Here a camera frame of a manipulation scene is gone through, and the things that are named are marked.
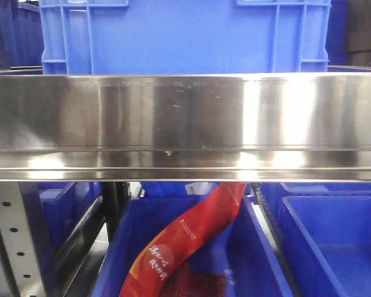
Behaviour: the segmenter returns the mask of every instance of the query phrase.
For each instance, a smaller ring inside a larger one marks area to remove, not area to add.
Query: blue plastic crate
[[[41,65],[44,43],[39,8],[0,0],[0,23],[11,66]]]
[[[62,246],[100,193],[101,183],[38,183],[51,244]]]
[[[145,197],[166,197],[210,194],[220,183],[181,181],[142,181]]]
[[[74,224],[74,183],[62,189],[43,189],[40,191],[45,219],[51,245],[61,247],[70,234]]]
[[[261,183],[269,210],[279,220],[286,196],[371,196],[371,183]]]
[[[15,55],[13,66],[41,65],[44,50],[40,10],[37,6],[20,2],[12,8]]]
[[[92,296],[117,297],[142,249],[163,228],[200,200],[200,197],[182,197],[129,201]],[[254,214],[250,197],[244,197],[235,221],[187,261],[194,271],[226,274],[225,297],[292,296]]]
[[[371,297],[371,197],[287,197],[283,252],[305,297]]]
[[[331,0],[326,42],[330,65],[348,64],[348,53],[345,50],[347,16],[348,0]]]
[[[2,30],[2,37],[4,39],[4,47],[9,56],[11,66],[16,60],[17,48],[15,45],[14,25],[12,23],[12,7],[14,2],[12,0],[0,0],[0,27]]]
[[[331,0],[40,0],[45,74],[326,71]]]

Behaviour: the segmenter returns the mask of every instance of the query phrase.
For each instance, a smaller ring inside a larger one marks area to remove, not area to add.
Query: snack package
[[[163,229],[134,261],[119,297],[159,297],[176,269],[236,218],[244,189],[245,183],[221,183],[206,199]],[[207,280],[212,276],[193,277],[195,281],[195,277]],[[214,278],[213,282],[219,287],[225,287],[223,277],[217,275]],[[184,296],[190,296],[190,293],[184,293]]]

